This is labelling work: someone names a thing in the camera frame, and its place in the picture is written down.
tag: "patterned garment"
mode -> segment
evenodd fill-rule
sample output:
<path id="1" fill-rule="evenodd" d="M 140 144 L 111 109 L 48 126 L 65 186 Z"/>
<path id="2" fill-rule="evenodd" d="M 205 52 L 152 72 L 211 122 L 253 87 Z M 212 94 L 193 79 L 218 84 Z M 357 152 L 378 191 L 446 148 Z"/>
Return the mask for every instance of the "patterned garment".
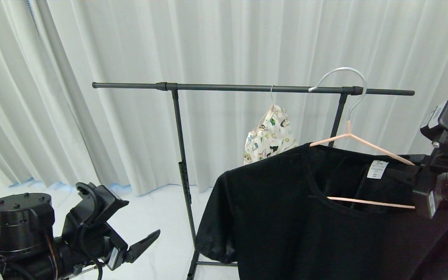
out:
<path id="1" fill-rule="evenodd" d="M 259 126 L 248 133 L 243 165 L 294 147 L 297 147 L 297 140 L 293 137 L 288 114 L 280 106 L 272 105 Z"/>

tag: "white curtain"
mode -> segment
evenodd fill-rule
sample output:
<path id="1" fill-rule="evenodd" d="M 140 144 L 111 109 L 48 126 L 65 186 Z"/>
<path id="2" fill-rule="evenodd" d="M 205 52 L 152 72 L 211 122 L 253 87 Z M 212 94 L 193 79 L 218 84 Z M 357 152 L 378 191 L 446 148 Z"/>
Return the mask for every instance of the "white curtain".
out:
<path id="1" fill-rule="evenodd" d="M 396 153 L 430 151 L 418 126 L 448 99 L 444 1 L 0 2 L 0 177 L 130 184 L 136 195 L 180 183 L 172 98 L 91 82 L 315 85 L 339 66 L 370 88 L 353 131 Z M 336 73 L 324 86 L 361 85 Z M 357 97 L 349 97 L 347 108 Z M 181 91 L 190 183 L 240 166 L 269 93 Z M 327 138 L 336 94 L 274 93 L 301 144 Z M 350 140 L 342 149 L 373 153 Z"/>

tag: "black t-shirt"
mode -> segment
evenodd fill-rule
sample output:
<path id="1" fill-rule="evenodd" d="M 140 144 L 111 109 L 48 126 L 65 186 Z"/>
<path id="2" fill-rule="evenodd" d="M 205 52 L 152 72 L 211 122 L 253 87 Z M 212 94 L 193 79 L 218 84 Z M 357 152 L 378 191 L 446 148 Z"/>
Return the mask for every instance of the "black t-shirt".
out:
<path id="1" fill-rule="evenodd" d="M 373 160 L 389 162 L 367 178 Z M 412 189 L 388 174 L 403 163 L 308 144 L 222 174 L 197 234 L 197 250 L 238 261 L 242 280 L 448 280 L 448 201 L 433 219 Z"/>

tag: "marble floor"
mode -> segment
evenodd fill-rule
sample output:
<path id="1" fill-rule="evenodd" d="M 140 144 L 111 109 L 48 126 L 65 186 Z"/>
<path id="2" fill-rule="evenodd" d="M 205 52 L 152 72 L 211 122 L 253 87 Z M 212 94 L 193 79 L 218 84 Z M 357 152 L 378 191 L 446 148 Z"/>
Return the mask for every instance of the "marble floor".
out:
<path id="1" fill-rule="evenodd" d="M 115 271 L 105 269 L 104 280 L 185 280 L 190 265 L 193 245 L 188 225 L 181 186 L 168 185 L 147 195 L 136 197 L 129 187 L 111 187 L 130 204 L 120 209 L 110 220 L 112 227 L 132 244 L 160 229 L 159 239 L 134 264 L 123 264 Z M 198 193 L 192 187 L 194 222 L 200 223 L 210 190 Z M 28 181 L 6 187 L 0 182 L 0 197 L 18 193 L 48 193 L 55 208 L 55 236 L 60 235 L 65 215 L 80 202 L 75 188 L 57 183 L 46 188 L 42 182 Z M 95 271 L 80 275 L 77 280 L 95 280 Z M 238 269 L 222 266 L 199 266 L 195 280 L 238 280 Z"/>

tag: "silver metal hook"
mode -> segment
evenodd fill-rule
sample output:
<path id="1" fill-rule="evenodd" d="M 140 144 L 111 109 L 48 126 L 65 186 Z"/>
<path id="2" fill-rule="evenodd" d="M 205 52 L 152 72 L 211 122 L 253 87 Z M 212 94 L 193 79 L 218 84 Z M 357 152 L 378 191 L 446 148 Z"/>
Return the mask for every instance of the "silver metal hook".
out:
<path id="1" fill-rule="evenodd" d="M 366 96 L 366 90 L 368 89 L 368 82 L 366 81 L 366 78 L 364 77 L 364 75 L 362 73 L 360 73 L 359 71 L 357 71 L 356 69 L 353 69 L 352 67 L 339 67 L 337 69 L 333 69 L 331 71 L 329 71 L 328 73 L 326 73 L 317 83 L 317 85 L 315 87 L 310 87 L 309 88 L 309 92 L 312 92 L 313 90 L 315 90 L 316 88 L 319 87 L 319 85 L 322 83 L 322 81 L 324 81 L 325 78 L 327 78 L 329 75 L 337 72 L 337 71 L 352 71 L 355 74 L 359 75 L 359 77 L 362 79 L 362 95 L 359 98 L 359 100 L 357 100 L 354 105 L 352 105 L 352 107 L 350 107 L 350 110 L 348 112 L 348 121 L 350 121 L 350 117 L 352 116 L 352 111 L 355 109 L 355 107 L 357 107 L 357 105 L 359 105 L 359 103 L 364 99 L 364 96 Z"/>
<path id="2" fill-rule="evenodd" d="M 272 88 L 274 87 L 274 85 L 271 86 L 271 91 L 269 92 L 271 94 L 271 103 L 274 103 L 274 99 L 272 98 Z"/>

